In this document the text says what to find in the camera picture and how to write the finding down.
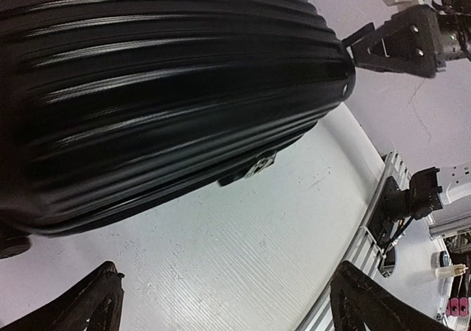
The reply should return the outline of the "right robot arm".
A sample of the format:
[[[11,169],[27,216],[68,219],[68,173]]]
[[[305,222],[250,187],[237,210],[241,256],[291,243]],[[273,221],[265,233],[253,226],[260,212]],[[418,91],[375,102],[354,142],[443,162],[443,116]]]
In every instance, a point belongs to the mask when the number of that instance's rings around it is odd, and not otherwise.
[[[432,79],[448,62],[470,59],[470,0],[382,1],[397,12],[382,26],[369,23],[342,41],[356,67]],[[412,221],[469,195],[469,163],[418,171],[404,191],[388,178],[369,230],[387,252]]]

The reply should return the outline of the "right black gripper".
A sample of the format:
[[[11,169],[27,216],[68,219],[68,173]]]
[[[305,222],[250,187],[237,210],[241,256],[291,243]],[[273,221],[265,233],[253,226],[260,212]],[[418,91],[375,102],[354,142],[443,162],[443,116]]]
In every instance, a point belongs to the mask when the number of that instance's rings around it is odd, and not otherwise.
[[[350,49],[355,67],[370,71],[434,78],[445,67],[437,13],[424,4],[394,14],[378,28],[370,22],[341,44]]]

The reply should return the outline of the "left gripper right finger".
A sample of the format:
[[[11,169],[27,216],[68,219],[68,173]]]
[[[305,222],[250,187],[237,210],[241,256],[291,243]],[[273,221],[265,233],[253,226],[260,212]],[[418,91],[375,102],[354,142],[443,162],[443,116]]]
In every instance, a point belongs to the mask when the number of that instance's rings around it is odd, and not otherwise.
[[[330,282],[335,330],[447,330],[435,319],[400,301],[349,261]]]

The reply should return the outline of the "black ribbed hard-shell suitcase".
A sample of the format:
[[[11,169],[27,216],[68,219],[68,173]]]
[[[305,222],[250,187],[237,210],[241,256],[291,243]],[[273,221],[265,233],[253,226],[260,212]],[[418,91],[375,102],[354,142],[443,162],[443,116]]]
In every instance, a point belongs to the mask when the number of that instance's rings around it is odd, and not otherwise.
[[[308,0],[1,0],[1,257],[254,174],[354,84]]]

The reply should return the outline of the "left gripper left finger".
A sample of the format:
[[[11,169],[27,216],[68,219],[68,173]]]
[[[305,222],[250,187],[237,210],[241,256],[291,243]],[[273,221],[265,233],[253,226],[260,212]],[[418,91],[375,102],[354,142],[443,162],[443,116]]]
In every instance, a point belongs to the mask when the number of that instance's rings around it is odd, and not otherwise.
[[[106,261],[46,305],[2,330],[119,330],[124,274]]]

